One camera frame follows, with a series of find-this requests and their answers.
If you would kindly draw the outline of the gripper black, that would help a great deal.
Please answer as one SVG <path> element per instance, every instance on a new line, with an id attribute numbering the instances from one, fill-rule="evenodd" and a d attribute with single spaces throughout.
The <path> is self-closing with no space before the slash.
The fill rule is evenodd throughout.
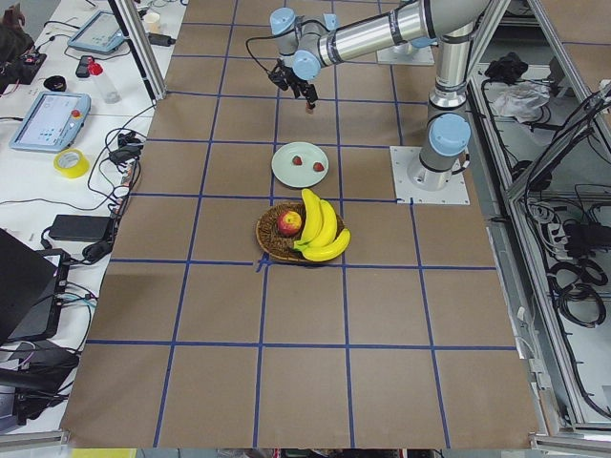
<path id="1" fill-rule="evenodd" d="M 318 95 L 315 86 L 298 77 L 282 59 L 276 60 L 276 65 L 267 73 L 267 76 L 282 91 L 291 90 L 295 98 L 304 97 L 307 106 L 316 105 Z"/>

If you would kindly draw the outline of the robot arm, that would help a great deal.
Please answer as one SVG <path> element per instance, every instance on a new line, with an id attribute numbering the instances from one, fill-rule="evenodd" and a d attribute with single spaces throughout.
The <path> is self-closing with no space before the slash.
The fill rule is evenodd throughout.
<path id="1" fill-rule="evenodd" d="M 373 52 L 410 55 L 438 46 L 427 137 L 407 175 L 416 187 L 439 191 L 464 171 L 455 163 L 467 156 L 472 134 L 464 115 L 467 70 L 475 22 L 485 8 L 483 1 L 403 1 L 393 10 L 344 26 L 332 13 L 307 16 L 280 8 L 269 17 L 279 57 L 266 74 L 278 88 L 304 97 L 308 108 L 314 108 L 313 81 L 321 69 Z"/>

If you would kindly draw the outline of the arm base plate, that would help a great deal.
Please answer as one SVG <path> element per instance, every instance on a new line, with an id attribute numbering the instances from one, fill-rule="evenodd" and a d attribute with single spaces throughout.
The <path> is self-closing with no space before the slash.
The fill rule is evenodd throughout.
<path id="1" fill-rule="evenodd" d="M 377 62 L 385 65 L 433 66 L 434 58 L 430 45 L 406 43 L 376 52 Z"/>
<path id="2" fill-rule="evenodd" d="M 469 205 L 470 198 L 457 157 L 446 172 L 432 172 L 420 162 L 420 147 L 390 146 L 395 199 L 404 204 Z"/>

